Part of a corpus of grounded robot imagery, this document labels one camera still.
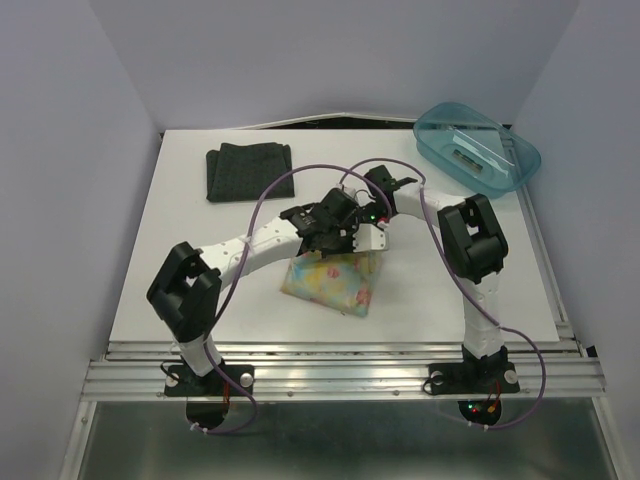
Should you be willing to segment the pastel floral skirt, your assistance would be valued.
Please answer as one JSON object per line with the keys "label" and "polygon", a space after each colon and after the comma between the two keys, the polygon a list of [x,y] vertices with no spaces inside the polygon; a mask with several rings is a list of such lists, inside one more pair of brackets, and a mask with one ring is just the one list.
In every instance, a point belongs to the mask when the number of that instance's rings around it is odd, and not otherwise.
{"label": "pastel floral skirt", "polygon": [[366,317],[382,261],[380,252],[327,257],[309,252],[290,261],[280,291],[345,315]]}

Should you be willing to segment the dark dotted skirt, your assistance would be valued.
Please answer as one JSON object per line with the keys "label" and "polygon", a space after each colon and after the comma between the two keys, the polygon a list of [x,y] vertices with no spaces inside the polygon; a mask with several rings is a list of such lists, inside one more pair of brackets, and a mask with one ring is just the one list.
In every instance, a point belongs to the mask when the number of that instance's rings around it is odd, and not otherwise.
{"label": "dark dotted skirt", "polygon": [[222,143],[206,162],[206,199],[210,203],[256,201],[275,180],[292,170],[289,145]]}

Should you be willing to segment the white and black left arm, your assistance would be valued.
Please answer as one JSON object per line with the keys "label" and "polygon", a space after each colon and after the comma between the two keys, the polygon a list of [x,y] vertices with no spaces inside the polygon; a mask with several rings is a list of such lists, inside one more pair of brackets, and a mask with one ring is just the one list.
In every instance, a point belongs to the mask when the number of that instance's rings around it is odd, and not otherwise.
{"label": "white and black left arm", "polygon": [[224,363],[211,331],[239,280],[265,266],[309,251],[342,253],[359,227],[358,202],[340,188],[316,203],[281,212],[264,226],[231,240],[201,248],[182,242],[169,251],[146,293],[166,324],[188,368],[188,382],[199,393],[215,392]]}

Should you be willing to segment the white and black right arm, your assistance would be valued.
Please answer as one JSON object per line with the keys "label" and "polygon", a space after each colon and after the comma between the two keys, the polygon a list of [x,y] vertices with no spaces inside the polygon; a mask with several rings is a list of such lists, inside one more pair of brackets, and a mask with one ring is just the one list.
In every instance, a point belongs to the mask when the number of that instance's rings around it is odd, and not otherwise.
{"label": "white and black right arm", "polygon": [[499,273],[508,244],[487,197],[449,195],[417,179],[394,179],[377,166],[365,174],[371,195],[385,211],[427,222],[436,247],[463,297],[462,360],[431,363],[423,390],[430,395],[485,393],[500,387],[512,368],[497,319]]}

